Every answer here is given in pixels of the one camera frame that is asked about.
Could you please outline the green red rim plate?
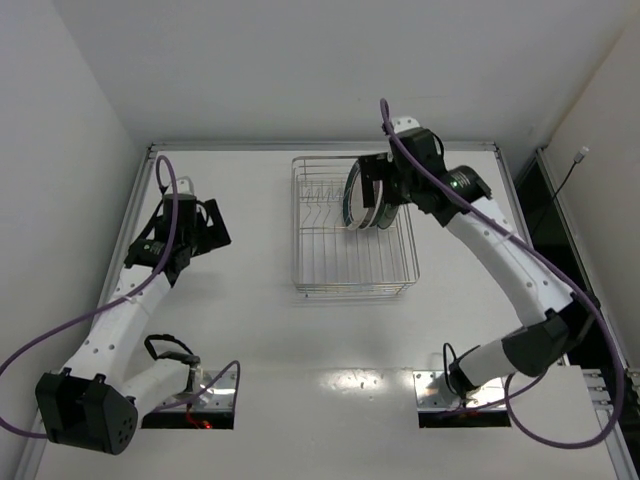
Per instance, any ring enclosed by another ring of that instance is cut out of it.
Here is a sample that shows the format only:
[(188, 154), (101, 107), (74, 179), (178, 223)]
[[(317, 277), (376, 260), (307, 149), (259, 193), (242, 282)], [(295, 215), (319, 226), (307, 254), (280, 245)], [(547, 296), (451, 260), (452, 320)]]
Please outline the green red rim plate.
[(377, 226), (377, 222), (382, 213), (383, 206), (383, 182), (374, 181), (374, 206), (369, 208), (364, 220), (360, 223), (359, 229), (368, 229)]
[(355, 162), (347, 176), (344, 187), (342, 205), (344, 226), (348, 230), (360, 228), (367, 218), (368, 212), (369, 209), (364, 206), (360, 165)]

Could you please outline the white plate grey rim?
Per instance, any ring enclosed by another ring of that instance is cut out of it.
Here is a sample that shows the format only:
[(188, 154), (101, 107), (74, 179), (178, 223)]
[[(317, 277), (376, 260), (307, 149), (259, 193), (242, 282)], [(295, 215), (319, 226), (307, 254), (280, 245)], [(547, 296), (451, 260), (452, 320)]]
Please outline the white plate grey rim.
[(381, 207), (381, 212), (380, 212), (378, 221), (376, 223), (377, 228), (380, 230), (388, 229), (393, 224), (399, 209), (400, 209), (399, 205), (391, 205), (391, 204), (385, 203)]

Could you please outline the wire dish rack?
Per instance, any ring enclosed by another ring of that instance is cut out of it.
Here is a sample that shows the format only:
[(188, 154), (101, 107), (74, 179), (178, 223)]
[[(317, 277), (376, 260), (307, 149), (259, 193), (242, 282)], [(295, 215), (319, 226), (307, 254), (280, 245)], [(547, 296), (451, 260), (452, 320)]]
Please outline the wire dish rack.
[(291, 280), (306, 297), (399, 295), (420, 277), (409, 209), (386, 230), (348, 230), (342, 205), (355, 155), (304, 155), (291, 166)]

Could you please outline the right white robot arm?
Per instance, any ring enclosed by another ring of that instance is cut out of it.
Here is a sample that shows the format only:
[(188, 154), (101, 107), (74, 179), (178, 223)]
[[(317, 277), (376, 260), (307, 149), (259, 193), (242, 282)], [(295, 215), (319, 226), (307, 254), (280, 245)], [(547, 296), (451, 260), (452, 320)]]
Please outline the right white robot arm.
[(461, 241), (488, 271), (515, 309), (520, 328), (454, 359), (445, 380), (464, 399), (486, 382), (521, 373), (537, 377), (579, 345), (595, 322), (596, 298), (576, 292), (530, 253), (469, 166), (448, 169), (444, 145), (411, 117), (384, 121), (386, 153), (361, 156), (363, 200), (373, 204), (382, 184), (387, 205), (413, 204)]

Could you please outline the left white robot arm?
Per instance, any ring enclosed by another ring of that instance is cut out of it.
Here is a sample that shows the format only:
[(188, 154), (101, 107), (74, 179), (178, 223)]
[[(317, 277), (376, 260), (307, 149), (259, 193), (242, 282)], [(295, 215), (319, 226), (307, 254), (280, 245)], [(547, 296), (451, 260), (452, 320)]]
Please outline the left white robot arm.
[(141, 373), (126, 372), (145, 327), (195, 257), (225, 247), (230, 236), (215, 200), (200, 201), (178, 178), (129, 247), (110, 299), (76, 353), (45, 373), (35, 395), (47, 439), (110, 455), (122, 453), (146, 415), (170, 398), (192, 403), (200, 359), (187, 349), (153, 354)]

